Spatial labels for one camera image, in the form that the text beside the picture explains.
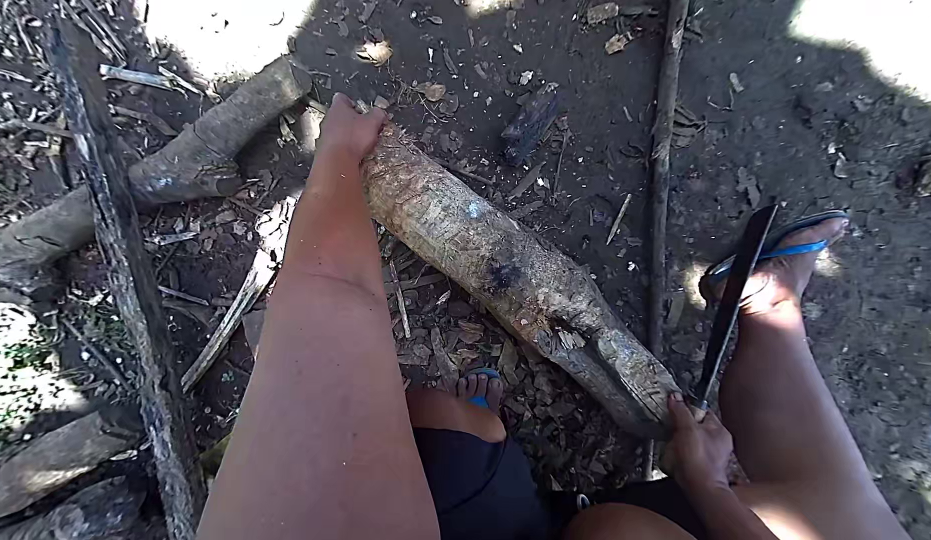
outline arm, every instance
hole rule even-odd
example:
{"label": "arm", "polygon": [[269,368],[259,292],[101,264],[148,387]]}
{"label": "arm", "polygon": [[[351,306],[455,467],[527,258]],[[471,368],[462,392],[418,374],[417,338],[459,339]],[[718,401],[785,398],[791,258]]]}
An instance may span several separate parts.
{"label": "arm", "polygon": [[681,394],[669,397],[675,433],[675,481],[696,510],[712,538],[777,540],[729,485],[726,469],[733,453],[733,436],[712,411],[695,421]]}
{"label": "arm", "polygon": [[199,538],[438,538],[359,163],[381,109],[322,122]]}

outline black shorts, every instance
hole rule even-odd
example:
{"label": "black shorts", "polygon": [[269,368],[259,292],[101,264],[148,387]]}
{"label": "black shorts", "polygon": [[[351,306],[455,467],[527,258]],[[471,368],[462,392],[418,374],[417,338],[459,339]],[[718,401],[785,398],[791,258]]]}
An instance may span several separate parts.
{"label": "black shorts", "polygon": [[[442,540],[526,540],[558,537],[578,511],[575,493],[540,494],[529,461],[510,438],[489,443],[449,429],[412,430],[432,491]],[[624,503],[672,520],[705,540],[702,522],[671,479],[588,494],[593,505]]]}

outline thigh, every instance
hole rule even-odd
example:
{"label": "thigh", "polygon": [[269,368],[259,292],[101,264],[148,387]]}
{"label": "thigh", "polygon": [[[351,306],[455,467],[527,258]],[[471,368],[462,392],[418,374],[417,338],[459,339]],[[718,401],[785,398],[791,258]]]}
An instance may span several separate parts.
{"label": "thigh", "polygon": [[735,494],[780,540],[908,540],[875,485],[751,483]]}
{"label": "thigh", "polygon": [[563,540],[694,540],[673,521],[651,510],[606,502],[579,514],[562,534]]}

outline hand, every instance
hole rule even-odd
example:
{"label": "hand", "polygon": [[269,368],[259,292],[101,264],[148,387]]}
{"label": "hand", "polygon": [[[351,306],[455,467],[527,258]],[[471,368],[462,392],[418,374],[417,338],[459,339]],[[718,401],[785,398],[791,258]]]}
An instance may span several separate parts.
{"label": "hand", "polygon": [[669,446],[678,484],[686,490],[728,488],[726,469],[733,454],[733,436],[712,411],[705,413],[701,423],[696,422],[682,394],[669,396],[669,414],[674,427]]}
{"label": "hand", "polygon": [[319,125],[317,150],[359,162],[376,147],[386,118],[386,111],[378,106],[365,114],[359,113],[349,96],[337,93]]}

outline knee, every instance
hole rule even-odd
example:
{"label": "knee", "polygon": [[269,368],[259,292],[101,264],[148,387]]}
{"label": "knee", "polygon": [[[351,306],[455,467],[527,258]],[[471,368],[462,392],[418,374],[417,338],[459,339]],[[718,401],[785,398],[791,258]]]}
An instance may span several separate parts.
{"label": "knee", "polygon": [[564,540],[693,540],[682,527],[651,510],[607,502],[579,513],[562,534]]}
{"label": "knee", "polygon": [[506,427],[495,412],[448,392],[434,388],[412,390],[406,394],[406,405],[413,428],[463,432],[490,443],[506,439]]}

